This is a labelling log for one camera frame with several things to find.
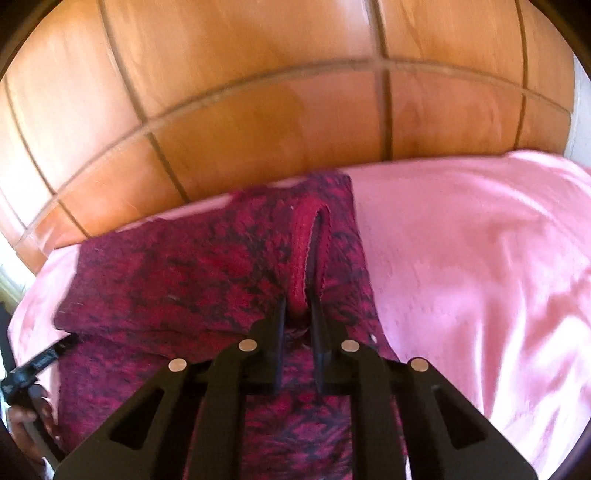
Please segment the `dark red patterned knit garment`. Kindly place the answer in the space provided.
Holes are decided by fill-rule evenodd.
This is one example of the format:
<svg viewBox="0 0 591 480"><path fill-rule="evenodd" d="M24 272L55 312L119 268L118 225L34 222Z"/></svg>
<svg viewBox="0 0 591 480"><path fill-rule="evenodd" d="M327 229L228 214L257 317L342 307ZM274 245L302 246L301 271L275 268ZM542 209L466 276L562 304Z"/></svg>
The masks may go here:
<svg viewBox="0 0 591 480"><path fill-rule="evenodd" d="M348 479L349 401L315 388L304 291L349 337L393 358L356 224L351 178L312 175L226 206L87 241L54 318L77 334L59 362L58 424L72 451L174 358L198 363L287 301L280 393L246 403L242 477Z"/></svg>

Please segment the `pink bedspread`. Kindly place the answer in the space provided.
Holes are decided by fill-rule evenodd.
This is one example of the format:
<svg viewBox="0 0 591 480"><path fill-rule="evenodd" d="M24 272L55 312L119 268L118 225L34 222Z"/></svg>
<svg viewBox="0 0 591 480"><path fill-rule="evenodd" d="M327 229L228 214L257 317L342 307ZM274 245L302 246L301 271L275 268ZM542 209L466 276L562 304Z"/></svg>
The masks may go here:
<svg viewBox="0 0 591 480"><path fill-rule="evenodd" d="M550 478L590 417L589 172L518 151L342 174L393 358L430 360ZM221 209L242 192L113 233ZM54 318L82 244L54 251L17 308L19 362L68 333Z"/></svg>

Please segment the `wooden panelled wardrobe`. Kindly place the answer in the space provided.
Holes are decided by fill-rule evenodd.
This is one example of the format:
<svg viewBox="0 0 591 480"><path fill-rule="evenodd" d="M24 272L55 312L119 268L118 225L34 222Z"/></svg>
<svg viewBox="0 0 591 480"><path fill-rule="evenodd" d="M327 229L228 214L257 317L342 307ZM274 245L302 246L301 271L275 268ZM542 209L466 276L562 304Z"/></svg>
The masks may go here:
<svg viewBox="0 0 591 480"><path fill-rule="evenodd" d="M1 234L61 247L396 159L561 152L575 58L528 1L43 1L1 16Z"/></svg>

